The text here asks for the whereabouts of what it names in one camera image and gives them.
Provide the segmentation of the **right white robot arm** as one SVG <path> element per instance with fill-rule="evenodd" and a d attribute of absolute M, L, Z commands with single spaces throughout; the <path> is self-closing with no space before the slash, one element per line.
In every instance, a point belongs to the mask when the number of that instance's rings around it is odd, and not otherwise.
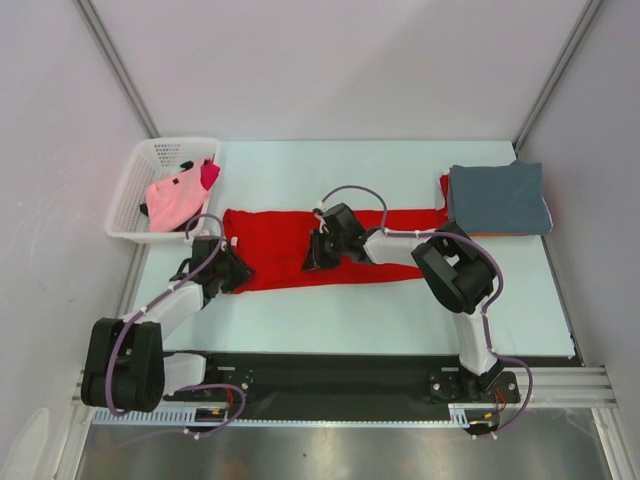
<path fill-rule="evenodd" d="M 317 208 L 314 216 L 319 225 L 311 231 L 303 271 L 333 269 L 346 258 L 356 264 L 417 268 L 453 316 L 463 393 L 484 401 L 496 391 L 502 365 L 494 353 L 487 310 L 502 291 L 503 277 L 486 250 L 454 222 L 431 230 L 366 228 L 344 203 Z"/>

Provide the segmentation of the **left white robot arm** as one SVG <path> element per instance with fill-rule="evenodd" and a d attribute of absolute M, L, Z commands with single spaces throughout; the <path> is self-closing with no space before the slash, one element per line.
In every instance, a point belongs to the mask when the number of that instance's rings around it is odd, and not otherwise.
<path fill-rule="evenodd" d="M 219 294 L 238 292 L 255 275 L 233 245 L 216 236 L 196 238 L 158 297 L 121 318 L 102 318 L 91 331 L 82 402 L 120 416 L 151 412 L 163 397 L 188 389 L 214 397 L 221 376 L 204 355 L 168 353 L 164 341 Z"/>

